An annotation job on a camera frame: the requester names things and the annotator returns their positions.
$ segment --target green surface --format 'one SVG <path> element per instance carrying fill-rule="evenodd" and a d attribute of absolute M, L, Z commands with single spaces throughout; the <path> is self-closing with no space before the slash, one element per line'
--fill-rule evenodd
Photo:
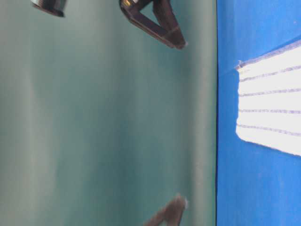
<path fill-rule="evenodd" d="M 1 1 L 0 225 L 138 226 L 176 193 L 215 224 L 215 2 L 173 7 L 183 51 L 118 1 Z"/>

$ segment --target blue wall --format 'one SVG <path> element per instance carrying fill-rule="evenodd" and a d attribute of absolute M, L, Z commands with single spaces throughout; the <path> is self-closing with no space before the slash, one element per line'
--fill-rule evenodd
<path fill-rule="evenodd" d="M 238 61 L 300 39 L 299 0 L 218 0 L 218 226 L 301 225 L 301 158 L 235 133 Z"/>

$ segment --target black bracket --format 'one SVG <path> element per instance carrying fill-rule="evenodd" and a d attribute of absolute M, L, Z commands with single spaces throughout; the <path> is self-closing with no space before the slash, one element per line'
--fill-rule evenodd
<path fill-rule="evenodd" d="M 153 12 L 160 25 L 140 11 L 153 1 Z M 174 16 L 170 0 L 119 0 L 120 8 L 128 20 L 171 48 L 182 49 L 186 41 Z"/>
<path fill-rule="evenodd" d="M 163 209 L 159 210 L 149 221 L 143 226 L 159 226 L 166 222 L 167 226 L 179 226 L 183 212 L 187 207 L 187 201 L 180 195 L 177 195 Z"/>

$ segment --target blurry object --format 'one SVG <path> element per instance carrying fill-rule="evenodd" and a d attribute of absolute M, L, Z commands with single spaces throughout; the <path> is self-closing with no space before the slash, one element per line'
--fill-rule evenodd
<path fill-rule="evenodd" d="M 54 16 L 64 17 L 64 7 L 67 0 L 32 0 L 35 8 Z"/>
<path fill-rule="evenodd" d="M 161 26 L 140 11 L 153 1 L 153 12 Z M 170 0 L 119 0 L 120 8 L 128 20 L 171 48 L 182 49 L 186 41 L 173 14 Z"/>
<path fill-rule="evenodd" d="M 186 206 L 186 199 L 178 195 L 143 226 L 158 226 L 163 222 L 167 226 L 179 226 Z"/>

